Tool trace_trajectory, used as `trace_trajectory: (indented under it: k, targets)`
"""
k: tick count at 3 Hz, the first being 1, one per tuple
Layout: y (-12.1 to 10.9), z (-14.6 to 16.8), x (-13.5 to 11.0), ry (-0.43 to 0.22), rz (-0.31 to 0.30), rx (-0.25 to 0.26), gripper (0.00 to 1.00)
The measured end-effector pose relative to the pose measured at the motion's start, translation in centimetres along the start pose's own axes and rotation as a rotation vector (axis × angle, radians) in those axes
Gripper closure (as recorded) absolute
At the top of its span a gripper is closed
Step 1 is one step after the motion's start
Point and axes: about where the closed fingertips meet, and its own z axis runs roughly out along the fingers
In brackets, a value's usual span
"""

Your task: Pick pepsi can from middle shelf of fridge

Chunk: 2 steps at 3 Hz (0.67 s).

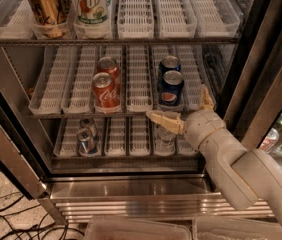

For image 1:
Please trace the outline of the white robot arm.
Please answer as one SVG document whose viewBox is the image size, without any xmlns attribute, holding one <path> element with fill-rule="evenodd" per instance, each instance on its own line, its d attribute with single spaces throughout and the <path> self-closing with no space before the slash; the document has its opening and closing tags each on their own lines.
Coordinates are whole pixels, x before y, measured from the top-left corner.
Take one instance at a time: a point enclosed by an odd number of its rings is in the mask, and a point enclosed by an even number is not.
<svg viewBox="0 0 282 240">
<path fill-rule="evenodd" d="M 154 123 L 182 135 L 205 158 L 205 168 L 228 203 L 245 210 L 264 200 L 282 227 L 282 168 L 261 149 L 247 150 L 213 109 L 204 106 L 182 119 L 172 111 L 146 113 Z"/>
</svg>

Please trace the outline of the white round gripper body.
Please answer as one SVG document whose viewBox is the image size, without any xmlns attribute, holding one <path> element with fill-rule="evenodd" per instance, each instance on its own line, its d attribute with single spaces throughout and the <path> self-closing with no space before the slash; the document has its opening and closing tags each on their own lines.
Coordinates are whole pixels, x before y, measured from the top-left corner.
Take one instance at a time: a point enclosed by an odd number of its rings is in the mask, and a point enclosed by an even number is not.
<svg viewBox="0 0 282 240">
<path fill-rule="evenodd" d="M 199 110 L 185 120 L 183 136 L 193 149 L 198 150 L 204 139 L 225 127 L 225 122 L 214 111 Z"/>
</svg>

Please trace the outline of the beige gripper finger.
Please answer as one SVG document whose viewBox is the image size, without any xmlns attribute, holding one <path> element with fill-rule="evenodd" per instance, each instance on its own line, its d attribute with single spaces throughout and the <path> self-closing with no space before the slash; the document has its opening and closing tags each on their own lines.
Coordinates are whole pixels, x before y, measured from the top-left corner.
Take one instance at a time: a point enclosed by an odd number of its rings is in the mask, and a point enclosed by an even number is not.
<svg viewBox="0 0 282 240">
<path fill-rule="evenodd" d="M 204 110 L 214 110 L 214 102 L 205 84 L 201 85 L 200 108 Z"/>
<path fill-rule="evenodd" d="M 162 126 L 173 134 L 182 135 L 184 133 L 184 121 L 181 119 L 180 113 L 151 110 L 146 112 L 146 116 L 152 122 Z"/>
</svg>

